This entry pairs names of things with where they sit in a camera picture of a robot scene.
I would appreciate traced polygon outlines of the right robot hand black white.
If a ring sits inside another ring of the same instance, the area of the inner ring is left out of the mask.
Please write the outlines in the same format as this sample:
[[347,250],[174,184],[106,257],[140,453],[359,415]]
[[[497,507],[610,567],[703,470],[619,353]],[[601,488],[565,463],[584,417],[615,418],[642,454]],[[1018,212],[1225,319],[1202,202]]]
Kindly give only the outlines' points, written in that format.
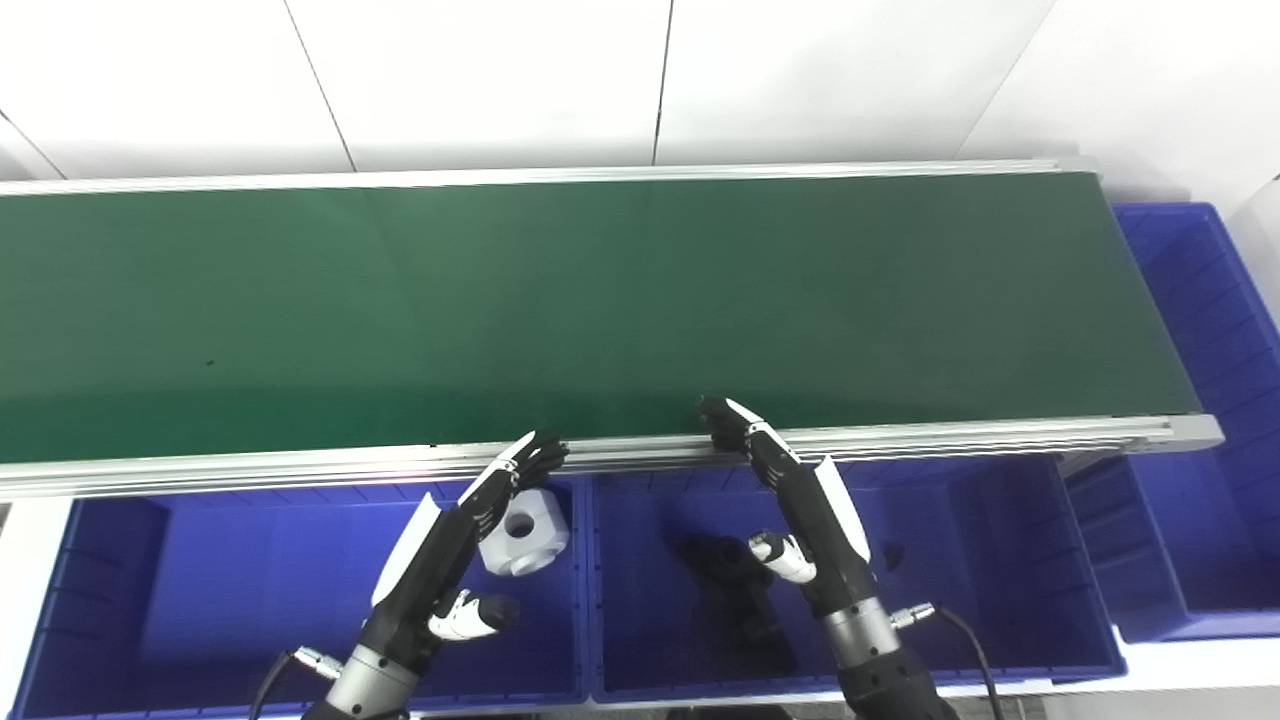
[[867,560],[840,521],[831,486],[762,416],[726,397],[704,396],[698,411],[718,450],[741,454],[780,506],[786,529],[748,537],[753,557],[799,585],[815,618],[869,618],[878,589]]

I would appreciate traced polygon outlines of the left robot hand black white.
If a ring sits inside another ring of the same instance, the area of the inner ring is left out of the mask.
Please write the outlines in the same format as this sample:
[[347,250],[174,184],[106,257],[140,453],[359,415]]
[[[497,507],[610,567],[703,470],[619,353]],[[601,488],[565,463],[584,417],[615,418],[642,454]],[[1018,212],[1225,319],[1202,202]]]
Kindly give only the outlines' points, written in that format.
[[544,486],[568,452],[558,433],[530,432],[498,454],[454,505],[417,510],[387,560],[353,653],[422,676],[442,644],[513,626],[517,601],[467,591],[461,582],[511,501]]

